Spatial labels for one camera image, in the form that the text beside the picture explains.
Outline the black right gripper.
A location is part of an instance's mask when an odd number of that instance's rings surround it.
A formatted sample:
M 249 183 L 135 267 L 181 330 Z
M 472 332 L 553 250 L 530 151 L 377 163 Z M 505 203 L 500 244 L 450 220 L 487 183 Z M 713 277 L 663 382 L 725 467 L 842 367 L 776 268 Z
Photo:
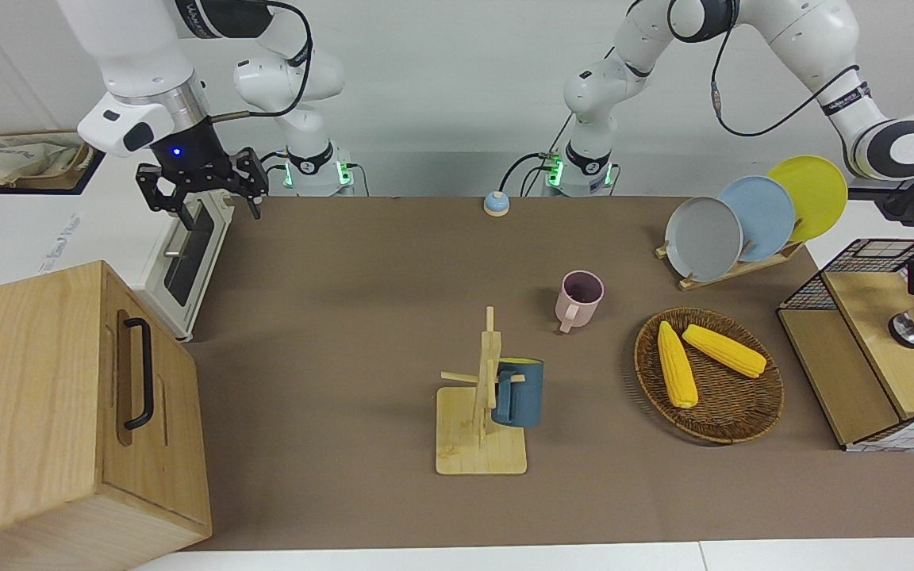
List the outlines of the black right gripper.
M 254 220 L 261 220 L 261 205 L 268 195 L 269 180 L 253 148 L 210 160 L 200 167 L 162 167 L 141 163 L 137 185 L 149 209 L 181 213 L 182 226 L 194 230 L 195 217 L 189 193 L 226 190 L 242 197 Z

